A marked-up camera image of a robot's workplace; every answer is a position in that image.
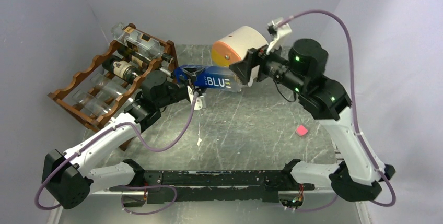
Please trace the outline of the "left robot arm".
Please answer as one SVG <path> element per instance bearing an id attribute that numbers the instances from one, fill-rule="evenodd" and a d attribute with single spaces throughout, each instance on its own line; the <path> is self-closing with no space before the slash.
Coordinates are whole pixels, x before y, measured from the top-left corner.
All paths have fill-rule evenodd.
<path id="1" fill-rule="evenodd" d="M 34 204 L 44 209 L 39 199 L 48 191 L 58 207 L 71 209 L 87 196 L 112 187 L 143 187 L 144 170 L 134 161 L 97 168 L 97 163 L 126 140 L 141 138 L 143 131 L 161 117 L 161 109 L 188 100 L 191 111 L 200 108 L 208 83 L 207 66 L 183 65 L 171 75 L 161 70 L 150 72 L 141 83 L 141 90 L 111 123 L 82 143 L 64 152 L 52 150 L 44 159 L 41 185 L 34 196 Z"/>

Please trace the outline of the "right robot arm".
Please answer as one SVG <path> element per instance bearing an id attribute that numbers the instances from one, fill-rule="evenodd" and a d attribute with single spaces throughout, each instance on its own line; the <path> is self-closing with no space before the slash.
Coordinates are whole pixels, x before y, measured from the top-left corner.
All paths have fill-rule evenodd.
<path id="1" fill-rule="evenodd" d="M 349 202 L 373 201 L 381 193 L 380 182 L 389 180 L 395 168 L 373 154 L 362 133 L 356 129 L 352 101 L 346 89 L 325 76 L 328 53 L 313 39 L 294 42 L 287 58 L 266 47 L 251 48 L 243 60 L 230 64 L 242 83 L 270 78 L 290 89 L 299 104 L 329 133 L 340 150 L 339 164 L 315 164 L 294 160 L 284 168 L 282 184 L 289 190 L 300 184 L 331 188 Z"/>

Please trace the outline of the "clear bottle with black cap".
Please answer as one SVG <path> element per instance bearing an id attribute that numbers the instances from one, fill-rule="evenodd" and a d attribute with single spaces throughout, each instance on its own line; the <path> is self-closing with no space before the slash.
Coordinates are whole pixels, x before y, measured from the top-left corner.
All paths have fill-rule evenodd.
<path id="1" fill-rule="evenodd" d="M 156 59 L 165 53 L 165 47 L 158 40 L 132 26 L 117 23 L 111 28 L 111 33 L 116 41 L 144 57 Z"/>

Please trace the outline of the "blue bottle with silver cap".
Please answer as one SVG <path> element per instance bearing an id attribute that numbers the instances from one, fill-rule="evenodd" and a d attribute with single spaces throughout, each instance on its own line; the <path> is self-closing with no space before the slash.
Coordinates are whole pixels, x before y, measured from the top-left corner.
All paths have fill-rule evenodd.
<path id="1" fill-rule="evenodd" d="M 240 92 L 244 87 L 246 87 L 228 67 L 207 65 L 190 66 L 205 66 L 205 71 L 202 73 L 202 75 L 205 83 L 208 85 L 208 89 L 211 88 L 230 92 Z M 180 67 L 181 66 L 173 71 L 177 82 L 181 82 L 180 75 L 182 74 L 182 71 L 180 71 Z"/>

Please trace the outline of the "dark green wine bottle front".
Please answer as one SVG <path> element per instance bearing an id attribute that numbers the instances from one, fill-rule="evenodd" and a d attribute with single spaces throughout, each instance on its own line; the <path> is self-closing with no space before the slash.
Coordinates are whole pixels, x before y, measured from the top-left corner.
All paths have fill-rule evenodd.
<path id="1" fill-rule="evenodd" d="M 115 74 L 128 84 L 132 84 L 135 78 L 143 74 L 141 70 L 119 58 L 110 58 L 101 65 L 105 70 Z"/>

